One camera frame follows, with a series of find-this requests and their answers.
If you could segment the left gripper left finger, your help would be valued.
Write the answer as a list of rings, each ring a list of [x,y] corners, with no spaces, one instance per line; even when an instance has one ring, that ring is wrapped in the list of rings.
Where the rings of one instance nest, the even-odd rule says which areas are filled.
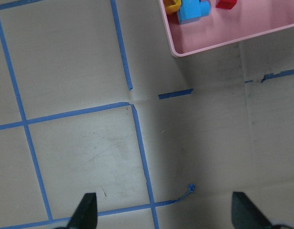
[[[84,194],[81,202],[73,213],[67,229],[95,229],[97,227],[96,193]]]

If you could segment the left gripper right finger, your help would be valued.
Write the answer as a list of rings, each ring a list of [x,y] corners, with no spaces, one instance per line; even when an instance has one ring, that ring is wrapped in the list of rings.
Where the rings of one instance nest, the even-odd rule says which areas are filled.
[[[232,193],[231,221],[235,229],[281,229],[283,227],[280,224],[272,224],[244,192]]]

